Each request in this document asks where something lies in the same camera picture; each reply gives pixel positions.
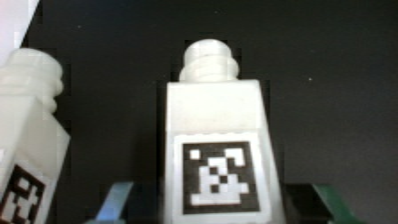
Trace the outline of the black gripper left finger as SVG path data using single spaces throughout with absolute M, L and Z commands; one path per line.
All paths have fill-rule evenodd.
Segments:
M 115 182 L 96 216 L 81 224 L 159 224 L 156 185 Z

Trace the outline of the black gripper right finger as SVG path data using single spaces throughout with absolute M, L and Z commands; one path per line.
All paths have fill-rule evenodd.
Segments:
M 366 224 L 330 185 L 289 183 L 282 196 L 287 224 Z

